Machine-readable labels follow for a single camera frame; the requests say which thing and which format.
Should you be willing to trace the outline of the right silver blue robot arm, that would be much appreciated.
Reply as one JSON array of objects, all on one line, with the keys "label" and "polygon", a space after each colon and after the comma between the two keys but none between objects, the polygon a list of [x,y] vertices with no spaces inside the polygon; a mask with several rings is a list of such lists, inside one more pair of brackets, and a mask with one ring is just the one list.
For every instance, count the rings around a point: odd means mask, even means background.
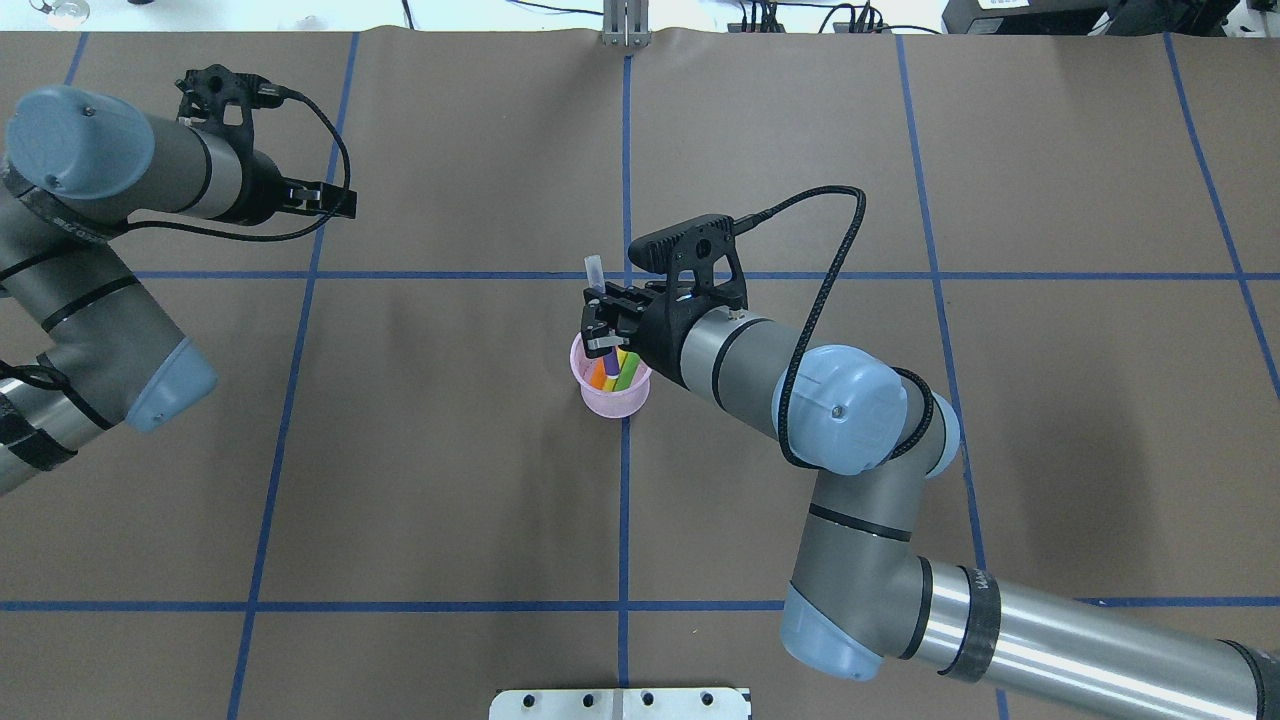
[{"label": "right silver blue robot arm", "polygon": [[[960,398],[968,446],[911,542],[936,575],[986,568],[1085,619],[1153,623],[1238,661],[1277,650],[1277,396],[1226,281],[849,282],[822,328]],[[1010,691],[1059,633],[996,646],[979,684],[922,656],[869,682],[780,641],[814,475],[655,375],[628,430],[630,685],[731,684],[759,719],[1079,719]]]}]

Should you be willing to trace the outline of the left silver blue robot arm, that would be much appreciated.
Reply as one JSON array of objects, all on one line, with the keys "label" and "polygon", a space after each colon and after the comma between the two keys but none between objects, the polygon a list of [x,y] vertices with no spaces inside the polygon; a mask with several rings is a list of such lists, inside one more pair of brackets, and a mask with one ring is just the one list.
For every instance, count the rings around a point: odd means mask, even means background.
[{"label": "left silver blue robot arm", "polygon": [[3,364],[3,492],[70,461],[125,424],[156,430],[218,383],[210,361],[113,249],[134,231],[246,242],[278,213],[310,217],[300,236],[352,219],[349,151],[332,120],[342,181],[283,176],[255,146],[253,111],[302,92],[221,65],[177,81],[168,120],[69,85],[20,99],[3,154],[1,281],[51,340]]}]

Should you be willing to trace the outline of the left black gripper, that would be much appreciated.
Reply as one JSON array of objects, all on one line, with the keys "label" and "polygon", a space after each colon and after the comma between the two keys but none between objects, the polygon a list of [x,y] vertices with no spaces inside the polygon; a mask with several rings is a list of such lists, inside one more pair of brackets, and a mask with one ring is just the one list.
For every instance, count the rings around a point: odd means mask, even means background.
[{"label": "left black gripper", "polygon": [[357,217],[357,193],[321,181],[285,178],[265,152],[238,156],[242,182],[236,200],[236,224],[260,225],[279,211],[301,217]]}]

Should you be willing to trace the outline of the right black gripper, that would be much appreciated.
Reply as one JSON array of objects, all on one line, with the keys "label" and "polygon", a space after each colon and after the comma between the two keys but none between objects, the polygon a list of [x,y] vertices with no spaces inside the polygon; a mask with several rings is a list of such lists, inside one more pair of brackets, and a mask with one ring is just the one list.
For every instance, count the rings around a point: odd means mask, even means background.
[{"label": "right black gripper", "polygon": [[626,347],[655,373],[685,386],[680,354],[699,309],[690,284],[628,286],[582,291],[582,352],[589,359]]}]

